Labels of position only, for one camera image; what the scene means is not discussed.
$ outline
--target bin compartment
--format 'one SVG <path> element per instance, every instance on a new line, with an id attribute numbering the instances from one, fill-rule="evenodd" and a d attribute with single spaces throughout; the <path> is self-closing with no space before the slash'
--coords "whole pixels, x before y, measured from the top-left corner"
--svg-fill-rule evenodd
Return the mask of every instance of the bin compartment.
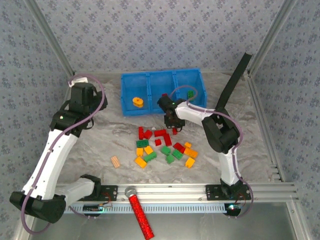
<path id="1" fill-rule="evenodd" d="M 178 69 L 165 71 L 150 71 L 138 73 L 125 73 L 121 76 L 121 105 L 124 116 L 138 116 L 146 114 L 162 114 L 157 101 L 162 94 L 170 95 L 180 86 L 189 85 L 198 91 L 193 104 L 205 108 L 207 106 L 207 93 L 204 81 L 198 68 Z M 190 87 L 178 89 L 171 97 L 187 99 Z M 132 99 L 143 99 L 143 107 L 133 105 Z"/>

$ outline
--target orange lego brick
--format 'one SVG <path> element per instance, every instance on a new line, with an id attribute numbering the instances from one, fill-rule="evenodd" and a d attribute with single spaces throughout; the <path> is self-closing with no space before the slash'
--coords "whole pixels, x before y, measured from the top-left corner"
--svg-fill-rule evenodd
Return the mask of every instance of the orange lego brick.
<path id="1" fill-rule="evenodd" d="M 195 161 L 193 158 L 189 157 L 188 160 L 185 162 L 185 166 L 189 169 L 189 168 L 192 167 L 192 165 L 193 165 L 195 162 L 196 162 L 196 161 Z"/>
<path id="2" fill-rule="evenodd" d="M 189 156 L 189 157 L 191 157 L 191 158 L 193 158 L 193 159 L 195 159 L 198 156 L 198 152 L 197 151 L 192 150 L 192 149 L 190 149 L 188 147 L 185 148 L 184 154 Z"/>
<path id="3" fill-rule="evenodd" d="M 134 161 L 143 169 L 147 166 L 147 163 L 140 156 L 138 156 Z"/>
<path id="4" fill-rule="evenodd" d="M 138 157 L 143 156 L 143 155 L 144 155 L 144 149 L 143 149 L 142 147 L 138 147 L 138 148 L 136 149 L 136 155 L 137 155 Z"/>
<path id="5" fill-rule="evenodd" d="M 144 148 L 144 151 L 145 151 L 146 154 L 148 154 L 148 155 L 154 152 L 150 146 L 146 146 L 146 147 Z"/>

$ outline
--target black mounting bracket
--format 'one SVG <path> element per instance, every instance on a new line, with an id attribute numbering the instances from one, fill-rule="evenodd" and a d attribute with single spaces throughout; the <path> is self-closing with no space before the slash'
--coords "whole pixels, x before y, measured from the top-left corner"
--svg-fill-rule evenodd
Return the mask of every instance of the black mounting bracket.
<path id="1" fill-rule="evenodd" d="M 221 184 L 205 186 L 206 199 L 208 201 L 251 200 L 249 187 L 242 184 L 234 194 L 226 195 Z"/>

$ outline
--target wooden block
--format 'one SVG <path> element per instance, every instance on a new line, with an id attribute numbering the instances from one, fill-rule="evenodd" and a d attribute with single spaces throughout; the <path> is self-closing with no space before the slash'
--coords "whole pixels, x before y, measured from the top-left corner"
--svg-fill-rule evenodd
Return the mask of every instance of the wooden block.
<path id="1" fill-rule="evenodd" d="M 113 157 L 111 157 L 111 162 L 112 162 L 112 164 L 113 164 L 113 166 L 114 166 L 114 168 L 119 168 L 120 167 L 120 162 L 119 162 L 119 160 L 118 160 L 118 158 L 117 158 L 117 156 L 113 156 Z"/>

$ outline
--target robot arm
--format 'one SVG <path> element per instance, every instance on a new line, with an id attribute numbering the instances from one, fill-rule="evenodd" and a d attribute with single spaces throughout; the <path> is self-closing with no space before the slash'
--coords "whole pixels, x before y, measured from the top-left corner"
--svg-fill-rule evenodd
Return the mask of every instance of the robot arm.
<path id="1" fill-rule="evenodd" d="M 213 134 L 215 134 L 215 132 L 211 131 L 210 127 L 204 126 L 204 125 L 210 125 L 210 124 L 212 124 L 212 127 L 216 126 L 216 123 L 213 123 L 213 119 L 212 119 L 213 114 L 208 112 L 209 110 L 210 112 L 214 111 L 214 109 L 206 109 L 203 107 L 195 106 L 191 103 L 187 105 L 187 102 L 184 101 L 176 107 L 175 113 L 179 119 L 187 120 L 199 126 L 202 126 L 206 131 L 206 136 L 209 141 L 209 144 L 214 145 L 214 147 L 212 148 L 216 149 L 217 148 L 215 146 L 217 145 L 216 140 L 214 141 L 211 140 L 214 137 Z M 234 185 L 239 181 L 239 179 L 235 174 L 231 150 L 228 149 L 227 153 L 220 152 L 219 149 L 216 149 L 216 151 L 218 152 L 218 157 L 220 161 L 221 180 L 229 186 Z M 236 167 L 238 168 L 237 155 L 235 155 L 235 157 L 236 157 Z"/>
<path id="2" fill-rule="evenodd" d="M 203 127 L 209 145 L 218 152 L 223 193 L 227 196 L 237 194 L 243 183 L 237 177 L 233 166 L 231 148 L 238 143 L 240 136 L 234 123 L 224 117 L 217 118 L 216 114 L 212 113 L 214 109 L 187 104 L 183 99 L 174 102 L 165 95 L 157 103 L 165 112 L 164 122 L 167 128 L 182 128 L 185 125 L 185 120 Z M 235 156 L 235 161 L 238 170 L 237 156 Z"/>
<path id="3" fill-rule="evenodd" d="M 100 193 L 99 178 L 90 175 L 83 175 L 76 182 L 56 189 L 58 177 L 70 150 L 77 142 L 82 130 L 93 127 L 92 118 L 62 135 L 54 145 L 42 170 L 41 166 L 57 136 L 70 126 L 87 118 L 97 109 L 101 100 L 102 92 L 97 92 L 88 81 L 72 85 L 70 100 L 66 101 L 52 118 L 48 140 L 33 174 L 22 191 L 15 191 L 10 196 L 10 202 L 18 209 L 22 209 L 27 193 L 33 189 L 27 200 L 25 213 L 49 223 L 55 223 L 61 218 L 66 207 L 83 197 L 94 197 Z M 100 110 L 106 108 L 107 104 L 107 98 L 105 98 Z M 40 178 L 33 187 L 39 172 L 41 172 Z"/>
<path id="4" fill-rule="evenodd" d="M 239 179 L 241 175 L 238 171 L 237 152 L 234 151 L 234 155 L 232 153 L 232 148 L 238 144 L 240 133 L 236 125 L 227 118 L 229 114 L 225 106 L 251 57 L 252 55 L 244 53 L 223 89 L 215 109 L 195 106 L 181 98 L 172 101 L 167 95 L 163 95 L 157 102 L 165 112 L 164 123 L 167 128 L 182 129 L 185 126 L 185 120 L 203 127 L 209 145 L 218 153 L 221 165 L 221 190 L 228 198 L 238 194 L 243 181 Z"/>

